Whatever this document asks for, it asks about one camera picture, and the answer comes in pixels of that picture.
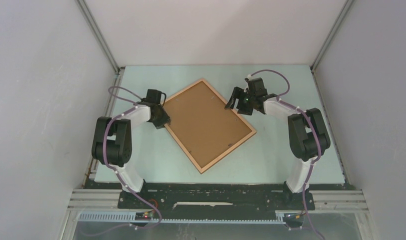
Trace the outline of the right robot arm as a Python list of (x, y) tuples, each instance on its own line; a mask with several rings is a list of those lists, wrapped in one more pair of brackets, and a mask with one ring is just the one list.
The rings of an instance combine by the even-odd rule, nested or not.
[(262, 78), (246, 79), (246, 88), (234, 87), (225, 109), (237, 109), (238, 114), (252, 115), (258, 111), (284, 120), (288, 126), (288, 139), (296, 161), (285, 184), (282, 204), (295, 209), (302, 202), (301, 192), (309, 187), (313, 168), (331, 146), (322, 112), (318, 108), (303, 110), (269, 94)]

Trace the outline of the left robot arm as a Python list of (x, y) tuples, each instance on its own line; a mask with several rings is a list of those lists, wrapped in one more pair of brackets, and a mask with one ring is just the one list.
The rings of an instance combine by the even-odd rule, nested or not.
[(122, 189), (131, 193), (129, 201), (136, 208), (144, 208), (149, 202), (149, 194), (142, 190), (145, 180), (135, 170), (132, 173), (126, 170), (133, 153), (132, 129), (143, 123), (151, 123), (156, 129), (169, 124), (171, 118), (164, 109), (167, 95), (148, 89), (146, 96), (136, 102), (116, 95), (114, 90), (117, 88), (113, 86), (108, 91), (113, 97), (131, 103), (132, 107), (116, 116), (97, 119), (91, 156), (114, 172)]

